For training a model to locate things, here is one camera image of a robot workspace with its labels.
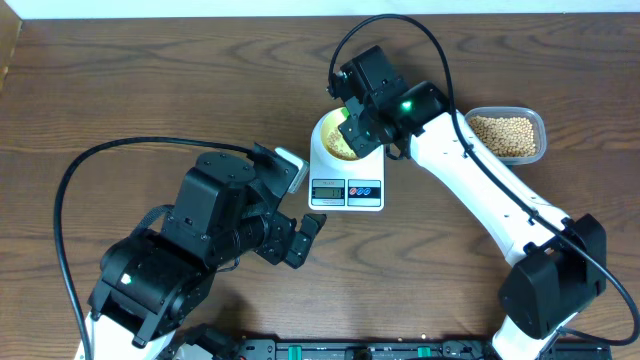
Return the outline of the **green plastic measuring scoop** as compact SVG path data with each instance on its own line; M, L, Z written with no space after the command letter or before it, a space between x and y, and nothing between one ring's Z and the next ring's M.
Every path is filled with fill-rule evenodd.
M345 120L348 119L348 117L350 116L349 110L346 107L342 107L340 111L341 111L341 114L343 115L343 118Z

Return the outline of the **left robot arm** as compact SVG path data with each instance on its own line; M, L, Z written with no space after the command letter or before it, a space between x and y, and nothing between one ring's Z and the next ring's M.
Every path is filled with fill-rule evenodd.
M279 212L309 164L278 147L255 145L247 157L201 154L176 201L149 211L100 261L89 298L88 338L79 359L154 359L209 295L217 274L254 252L272 265L302 266L326 222Z

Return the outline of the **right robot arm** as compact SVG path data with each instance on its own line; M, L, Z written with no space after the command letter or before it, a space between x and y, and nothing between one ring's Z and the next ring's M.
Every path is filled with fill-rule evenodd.
M473 134L434 84L414 87L374 46L328 76L349 115L340 128L364 157L393 144L437 177L495 240L511 271L498 298L507 316L493 336L502 359L537 359L606 288L606 233L537 196Z

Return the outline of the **soybeans in yellow bowl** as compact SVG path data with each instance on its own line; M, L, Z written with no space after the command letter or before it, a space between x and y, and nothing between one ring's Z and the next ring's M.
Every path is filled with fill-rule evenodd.
M327 137L328 151L336 158L345 161L358 160L358 156L346 143L338 128L333 128Z

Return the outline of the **yellow plastic bowl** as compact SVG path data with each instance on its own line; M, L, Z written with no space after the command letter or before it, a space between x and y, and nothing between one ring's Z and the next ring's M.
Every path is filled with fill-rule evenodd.
M321 142L333 157L344 161L357 161L359 157L347 145L339 130L339 126L346 121L348 115L345 107L327 113L320 129Z

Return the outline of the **white digital kitchen scale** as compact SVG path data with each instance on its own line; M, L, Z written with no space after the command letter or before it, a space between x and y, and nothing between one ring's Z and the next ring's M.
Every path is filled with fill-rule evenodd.
M384 150L378 148L357 161L333 157L321 142L324 116L316 123L310 139L309 207L323 211L382 210L385 205Z

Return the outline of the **clear container of soybeans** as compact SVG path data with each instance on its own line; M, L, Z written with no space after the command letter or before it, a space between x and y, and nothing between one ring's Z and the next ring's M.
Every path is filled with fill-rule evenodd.
M524 107L478 107L465 120L484 145L507 166L540 160L547 149L544 122Z

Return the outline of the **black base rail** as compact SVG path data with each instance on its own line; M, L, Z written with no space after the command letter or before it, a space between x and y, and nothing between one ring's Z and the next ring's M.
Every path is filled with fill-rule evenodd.
M234 338L202 324L172 340L158 356L169 360L612 360L609 345L563 341L557 334L532 340L522 333L490 339L447 336L395 341Z

